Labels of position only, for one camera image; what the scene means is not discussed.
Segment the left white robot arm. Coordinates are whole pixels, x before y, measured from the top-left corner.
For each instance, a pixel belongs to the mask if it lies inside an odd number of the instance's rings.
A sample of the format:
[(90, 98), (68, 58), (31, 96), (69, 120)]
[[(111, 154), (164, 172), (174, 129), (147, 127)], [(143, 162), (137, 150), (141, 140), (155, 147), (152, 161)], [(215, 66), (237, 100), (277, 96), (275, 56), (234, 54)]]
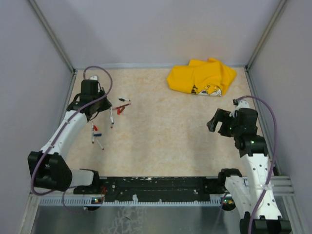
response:
[(84, 186), (91, 193), (101, 189), (101, 181), (91, 169), (71, 170), (65, 159), (80, 131), (98, 113), (108, 110), (111, 103), (101, 87), (98, 77), (92, 76), (81, 82), (80, 93), (69, 104), (60, 126), (50, 140), (37, 152), (28, 156), (31, 189), (65, 192), (71, 187)]

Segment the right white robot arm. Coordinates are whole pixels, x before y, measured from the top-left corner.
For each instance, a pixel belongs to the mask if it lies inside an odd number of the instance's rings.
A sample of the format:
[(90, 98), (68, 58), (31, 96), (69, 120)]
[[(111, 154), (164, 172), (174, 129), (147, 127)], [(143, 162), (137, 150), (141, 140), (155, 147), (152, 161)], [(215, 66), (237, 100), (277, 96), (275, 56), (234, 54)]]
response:
[(247, 172), (247, 179), (240, 175), (229, 175), (218, 180), (218, 188), (229, 193), (240, 214), (239, 229), (242, 234), (289, 234), (291, 224), (285, 220), (276, 204), (270, 183), (269, 157), (264, 137), (257, 134), (258, 113), (250, 108), (240, 108), (231, 113), (217, 109), (207, 123), (208, 130), (218, 131), (224, 137), (233, 137), (235, 147)]

